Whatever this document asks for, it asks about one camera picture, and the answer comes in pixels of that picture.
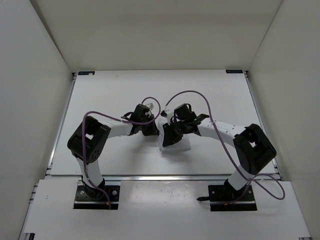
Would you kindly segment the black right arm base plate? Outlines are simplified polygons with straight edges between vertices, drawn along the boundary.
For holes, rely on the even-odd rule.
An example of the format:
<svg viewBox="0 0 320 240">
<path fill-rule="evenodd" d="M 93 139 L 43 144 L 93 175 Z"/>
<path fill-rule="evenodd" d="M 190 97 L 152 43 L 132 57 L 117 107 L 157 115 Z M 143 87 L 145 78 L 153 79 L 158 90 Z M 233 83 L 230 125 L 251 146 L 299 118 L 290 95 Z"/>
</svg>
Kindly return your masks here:
<svg viewBox="0 0 320 240">
<path fill-rule="evenodd" d="M 209 181 L 208 194 L 200 196 L 198 202 L 209 202 L 211 212 L 252 212 L 257 211 L 257 204 L 252 186 L 233 190 L 224 181 Z"/>
</svg>

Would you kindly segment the left corner label sticker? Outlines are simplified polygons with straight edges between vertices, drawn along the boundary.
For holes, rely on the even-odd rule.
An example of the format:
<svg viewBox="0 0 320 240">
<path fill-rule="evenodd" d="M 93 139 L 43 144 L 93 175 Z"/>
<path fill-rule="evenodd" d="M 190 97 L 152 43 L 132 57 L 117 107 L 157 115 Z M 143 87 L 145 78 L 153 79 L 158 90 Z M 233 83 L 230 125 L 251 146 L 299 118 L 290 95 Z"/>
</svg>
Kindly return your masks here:
<svg viewBox="0 0 320 240">
<path fill-rule="evenodd" d="M 78 76 L 93 76 L 95 71 L 79 71 L 77 73 Z"/>
</svg>

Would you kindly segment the white front cover board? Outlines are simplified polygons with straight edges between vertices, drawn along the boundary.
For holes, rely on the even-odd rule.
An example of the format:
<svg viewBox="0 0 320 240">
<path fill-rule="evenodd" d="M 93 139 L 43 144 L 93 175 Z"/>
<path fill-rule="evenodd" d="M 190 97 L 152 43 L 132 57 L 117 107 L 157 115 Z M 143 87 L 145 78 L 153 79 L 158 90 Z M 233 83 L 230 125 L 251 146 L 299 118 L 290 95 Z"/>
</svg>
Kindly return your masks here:
<svg viewBox="0 0 320 240">
<path fill-rule="evenodd" d="M 291 183 L 279 201 L 253 188 L 256 211 L 213 212 L 204 181 L 123 181 L 117 210 L 74 209 L 75 179 L 38 184 L 24 227 L 37 240 L 298 240 L 310 232 Z"/>
</svg>

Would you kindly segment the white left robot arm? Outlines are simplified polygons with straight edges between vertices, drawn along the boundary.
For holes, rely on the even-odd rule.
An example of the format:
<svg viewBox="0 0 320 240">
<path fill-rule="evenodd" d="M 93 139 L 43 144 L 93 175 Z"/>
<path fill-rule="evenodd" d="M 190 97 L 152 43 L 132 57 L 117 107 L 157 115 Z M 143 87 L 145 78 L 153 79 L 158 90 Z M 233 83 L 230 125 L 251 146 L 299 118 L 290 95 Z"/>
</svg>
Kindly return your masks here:
<svg viewBox="0 0 320 240">
<path fill-rule="evenodd" d="M 159 130 L 155 122 L 149 124 L 131 124 L 111 120 L 100 123 L 92 116 L 80 124 L 67 142 L 67 148 L 76 158 L 82 173 L 81 181 L 85 193 L 95 201 L 109 201 L 110 194 L 105 190 L 98 159 L 102 154 L 106 141 L 114 137 L 132 136 L 142 132 L 144 136 L 158 136 Z"/>
</svg>

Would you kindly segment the right corner label sticker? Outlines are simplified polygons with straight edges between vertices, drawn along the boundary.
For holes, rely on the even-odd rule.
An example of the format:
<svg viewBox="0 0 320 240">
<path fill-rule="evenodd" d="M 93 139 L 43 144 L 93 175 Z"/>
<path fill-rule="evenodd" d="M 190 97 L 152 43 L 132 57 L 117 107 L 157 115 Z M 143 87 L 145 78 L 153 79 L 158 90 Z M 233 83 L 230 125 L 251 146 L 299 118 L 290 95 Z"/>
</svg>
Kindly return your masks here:
<svg viewBox="0 0 320 240">
<path fill-rule="evenodd" d="M 242 69 L 226 69 L 225 72 L 227 74 L 242 74 L 243 70 Z"/>
</svg>

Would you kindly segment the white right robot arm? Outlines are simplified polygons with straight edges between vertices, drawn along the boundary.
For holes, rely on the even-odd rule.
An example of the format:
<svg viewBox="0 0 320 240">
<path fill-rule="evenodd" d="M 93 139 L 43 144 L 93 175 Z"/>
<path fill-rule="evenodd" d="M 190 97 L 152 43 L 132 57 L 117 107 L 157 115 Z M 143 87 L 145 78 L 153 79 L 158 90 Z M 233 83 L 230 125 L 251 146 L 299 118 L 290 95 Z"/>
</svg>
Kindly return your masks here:
<svg viewBox="0 0 320 240">
<path fill-rule="evenodd" d="M 224 195 L 229 200 L 236 200 L 242 190 L 254 176 L 269 164 L 277 155 L 261 127 L 252 123 L 249 126 L 237 126 L 213 120 L 207 114 L 200 114 L 191 119 L 158 120 L 159 144 L 163 149 L 173 148 L 184 135 L 195 134 L 200 137 L 222 141 L 222 145 L 234 147 L 239 165 L 234 173 L 224 182 Z"/>
</svg>

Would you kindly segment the white skirt cloth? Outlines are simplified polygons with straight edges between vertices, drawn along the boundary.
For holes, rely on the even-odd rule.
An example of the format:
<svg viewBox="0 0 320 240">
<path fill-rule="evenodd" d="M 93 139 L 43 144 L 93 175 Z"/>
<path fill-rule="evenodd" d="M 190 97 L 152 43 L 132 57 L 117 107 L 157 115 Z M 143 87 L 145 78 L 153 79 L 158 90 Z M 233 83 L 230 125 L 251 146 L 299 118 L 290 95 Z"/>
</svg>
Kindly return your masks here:
<svg viewBox="0 0 320 240">
<path fill-rule="evenodd" d="M 163 147 L 163 142 L 164 142 L 164 137 L 165 137 L 163 125 L 166 123 L 167 123 L 167 119 L 164 117 L 160 117 L 157 120 L 157 127 L 159 130 L 159 136 L 158 136 L 159 150 L 162 152 L 191 150 L 191 144 L 190 144 L 190 140 L 189 140 L 188 135 L 184 136 L 178 143 Z"/>
</svg>

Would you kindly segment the corner label sticker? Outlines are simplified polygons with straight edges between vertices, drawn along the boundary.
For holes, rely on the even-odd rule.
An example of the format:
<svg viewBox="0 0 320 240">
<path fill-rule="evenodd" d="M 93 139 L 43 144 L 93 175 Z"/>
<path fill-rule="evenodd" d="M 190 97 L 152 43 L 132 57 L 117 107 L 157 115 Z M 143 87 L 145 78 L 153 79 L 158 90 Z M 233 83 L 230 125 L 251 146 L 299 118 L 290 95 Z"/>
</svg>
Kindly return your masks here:
<svg viewBox="0 0 320 240">
<path fill-rule="evenodd" d="M 227 74 L 242 74 L 243 70 L 242 69 L 226 69 L 225 72 Z"/>
<path fill-rule="evenodd" d="M 79 71 L 77 73 L 78 76 L 93 76 L 95 71 Z"/>
</svg>

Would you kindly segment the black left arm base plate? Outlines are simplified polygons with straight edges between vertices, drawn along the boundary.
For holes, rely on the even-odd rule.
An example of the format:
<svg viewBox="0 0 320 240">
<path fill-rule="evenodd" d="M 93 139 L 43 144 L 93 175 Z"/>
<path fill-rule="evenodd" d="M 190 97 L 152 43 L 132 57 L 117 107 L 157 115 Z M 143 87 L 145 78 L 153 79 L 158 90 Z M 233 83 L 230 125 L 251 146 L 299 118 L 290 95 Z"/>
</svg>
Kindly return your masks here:
<svg viewBox="0 0 320 240">
<path fill-rule="evenodd" d="M 104 191 L 109 197 L 108 202 L 103 192 L 96 189 L 90 191 L 79 182 L 75 192 L 73 208 L 76 210 L 118 210 L 120 189 L 121 186 L 115 183 L 104 186 Z"/>
</svg>

